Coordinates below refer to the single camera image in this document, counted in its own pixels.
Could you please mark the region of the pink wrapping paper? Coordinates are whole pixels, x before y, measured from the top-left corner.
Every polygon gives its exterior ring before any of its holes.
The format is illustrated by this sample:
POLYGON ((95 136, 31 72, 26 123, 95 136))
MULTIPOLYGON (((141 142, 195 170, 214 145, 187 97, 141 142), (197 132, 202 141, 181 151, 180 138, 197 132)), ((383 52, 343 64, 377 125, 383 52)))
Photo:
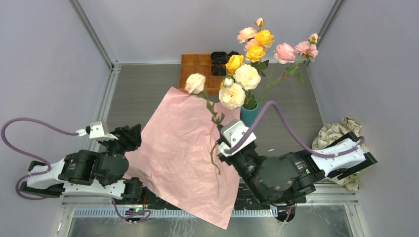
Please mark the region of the pink wrapping paper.
POLYGON ((170 88, 141 131, 141 146, 126 153, 126 178, 137 177, 155 195, 227 229, 239 175, 220 162, 220 135, 206 101, 170 88))

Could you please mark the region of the white rose stem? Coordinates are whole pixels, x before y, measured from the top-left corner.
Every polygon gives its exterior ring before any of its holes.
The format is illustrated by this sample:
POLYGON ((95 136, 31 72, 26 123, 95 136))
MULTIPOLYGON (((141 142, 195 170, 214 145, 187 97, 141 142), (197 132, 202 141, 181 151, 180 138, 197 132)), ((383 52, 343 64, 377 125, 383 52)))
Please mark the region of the white rose stem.
MULTIPOLYGON (((205 89, 205 82, 206 82, 206 77, 204 75, 199 74, 199 73, 191 74, 188 77, 188 79, 186 80, 185 90, 188 94, 196 95, 196 96, 199 96, 199 97, 202 97, 202 98, 206 99, 206 101, 207 101, 206 102, 206 108, 211 113, 212 123, 214 123, 216 125, 216 127, 218 125, 225 126, 226 124, 228 124, 228 123, 223 124, 223 122, 225 122, 225 114, 223 112, 217 112, 215 110, 215 103, 213 103, 209 99, 209 94, 205 89)), ((251 133, 252 133, 252 129, 251 129, 251 126, 250 126, 248 131, 244 135, 244 137, 240 140, 240 143, 244 142, 251 133)), ((210 155, 211 163, 217 168, 218 173, 221 173, 219 166, 214 161, 214 151, 216 149, 218 149, 218 140, 216 140, 214 142, 214 145, 213 145, 209 155, 210 155)), ((227 150, 226 152, 227 153, 232 153, 236 149, 238 149, 239 146, 240 146, 240 144, 237 144, 236 146, 232 147, 230 150, 227 150)))

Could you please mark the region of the pink rose stem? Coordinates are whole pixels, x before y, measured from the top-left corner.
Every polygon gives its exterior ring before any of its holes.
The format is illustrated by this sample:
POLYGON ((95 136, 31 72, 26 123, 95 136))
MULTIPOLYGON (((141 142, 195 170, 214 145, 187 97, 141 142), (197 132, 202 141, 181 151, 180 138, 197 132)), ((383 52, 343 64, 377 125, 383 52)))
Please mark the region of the pink rose stem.
POLYGON ((311 61, 313 62, 319 50, 317 49, 317 44, 321 37, 317 33, 313 33, 305 41, 298 43, 296 46, 292 47, 287 43, 281 43, 276 46, 273 56, 277 61, 276 65, 288 64, 285 71, 277 79, 272 79, 275 69, 272 69, 271 74, 268 77, 268 84, 265 87, 261 99, 263 99, 267 92, 277 85, 279 82, 284 79, 291 77, 297 79, 299 82, 303 82, 304 78, 301 73, 298 71, 299 65, 303 62, 311 61))

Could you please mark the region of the yellow pink flower bunch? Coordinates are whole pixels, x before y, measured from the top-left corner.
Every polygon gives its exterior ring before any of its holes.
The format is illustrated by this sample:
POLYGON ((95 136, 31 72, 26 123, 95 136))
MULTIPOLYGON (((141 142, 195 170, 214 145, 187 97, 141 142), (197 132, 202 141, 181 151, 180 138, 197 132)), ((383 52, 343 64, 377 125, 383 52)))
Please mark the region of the yellow pink flower bunch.
POLYGON ((255 90, 267 68, 268 60, 262 61, 266 51, 274 42, 269 30, 260 30, 255 40, 261 46, 253 45, 244 55, 233 55, 225 65, 228 74, 223 77, 218 93, 220 103, 232 110, 244 106, 252 109, 256 104, 255 90))

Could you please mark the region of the peach rose stem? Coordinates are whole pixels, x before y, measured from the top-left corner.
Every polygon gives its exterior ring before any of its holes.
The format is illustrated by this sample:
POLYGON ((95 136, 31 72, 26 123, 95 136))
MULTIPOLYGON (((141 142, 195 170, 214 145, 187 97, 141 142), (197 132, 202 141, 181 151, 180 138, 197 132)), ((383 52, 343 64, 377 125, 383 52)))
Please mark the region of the peach rose stem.
POLYGON ((255 36, 257 33, 260 32, 261 28, 264 26, 264 19, 258 18, 254 22, 256 28, 253 27, 246 27, 239 31, 239 34, 237 35, 237 41, 240 44, 244 44, 244 50, 248 51, 249 48, 253 45, 261 46, 256 40, 255 36))

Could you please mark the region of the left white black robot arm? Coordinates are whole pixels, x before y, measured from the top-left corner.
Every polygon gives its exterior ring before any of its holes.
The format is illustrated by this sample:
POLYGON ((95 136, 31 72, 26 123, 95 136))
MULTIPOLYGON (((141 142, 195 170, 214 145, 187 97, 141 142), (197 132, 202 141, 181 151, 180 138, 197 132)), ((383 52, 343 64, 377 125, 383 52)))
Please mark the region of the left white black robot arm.
POLYGON ((41 199, 96 195, 140 203, 144 197, 142 182, 136 177, 123 178, 129 168, 126 153, 140 147, 140 132, 140 124, 109 131, 106 121, 92 122, 78 134, 88 135, 105 151, 79 150, 50 166, 33 161, 28 179, 19 184, 18 190, 41 199))

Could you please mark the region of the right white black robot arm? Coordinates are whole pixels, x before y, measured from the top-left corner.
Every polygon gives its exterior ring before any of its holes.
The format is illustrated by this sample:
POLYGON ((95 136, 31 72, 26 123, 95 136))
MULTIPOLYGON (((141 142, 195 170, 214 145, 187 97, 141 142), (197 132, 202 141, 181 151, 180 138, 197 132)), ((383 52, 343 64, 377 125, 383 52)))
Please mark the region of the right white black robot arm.
POLYGON ((348 132, 320 153, 337 154, 355 150, 334 158, 321 158, 307 150, 290 152, 279 157, 260 156, 255 142, 235 154, 227 154, 228 145, 219 144, 219 159, 235 168, 249 193, 260 204, 284 203, 287 206, 304 202, 306 195, 316 190, 314 184, 325 178, 342 180, 377 163, 370 152, 364 152, 363 138, 348 132))

